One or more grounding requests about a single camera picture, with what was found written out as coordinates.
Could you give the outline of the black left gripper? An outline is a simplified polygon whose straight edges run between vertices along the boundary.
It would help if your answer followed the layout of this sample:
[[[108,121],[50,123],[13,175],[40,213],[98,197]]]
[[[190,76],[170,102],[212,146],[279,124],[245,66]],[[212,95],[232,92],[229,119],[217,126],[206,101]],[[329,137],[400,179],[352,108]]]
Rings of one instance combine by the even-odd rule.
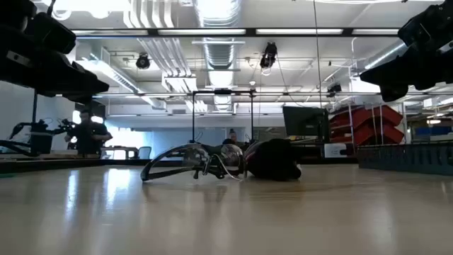
[[[80,104],[92,96],[75,95],[77,83],[91,95],[108,91],[110,86],[77,62],[70,64],[57,51],[36,45],[18,31],[1,32],[1,80],[35,89],[43,96],[62,96]]]

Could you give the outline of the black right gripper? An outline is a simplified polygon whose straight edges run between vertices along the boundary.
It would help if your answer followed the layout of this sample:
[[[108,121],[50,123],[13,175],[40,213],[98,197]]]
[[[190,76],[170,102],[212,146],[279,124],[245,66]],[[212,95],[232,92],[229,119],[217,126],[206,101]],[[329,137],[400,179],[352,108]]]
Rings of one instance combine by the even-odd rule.
[[[403,98],[409,85],[423,91],[452,83],[452,39],[414,42],[413,49],[361,73],[360,79],[378,85],[386,103]]]

